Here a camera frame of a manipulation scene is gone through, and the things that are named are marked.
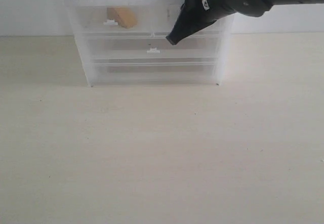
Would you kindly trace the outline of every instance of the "white drawer handle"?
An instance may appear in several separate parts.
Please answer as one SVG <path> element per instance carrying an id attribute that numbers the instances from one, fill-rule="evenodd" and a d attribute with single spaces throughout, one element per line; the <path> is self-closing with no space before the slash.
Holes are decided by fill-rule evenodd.
<path id="1" fill-rule="evenodd" d="M 107 22 L 103 23 L 103 25 L 114 26 L 114 25 L 118 25 L 118 23 L 115 20 L 108 19 Z"/>
<path id="2" fill-rule="evenodd" d="M 146 51 L 148 54 L 159 54 L 160 51 L 157 48 L 150 48 L 148 51 Z"/>

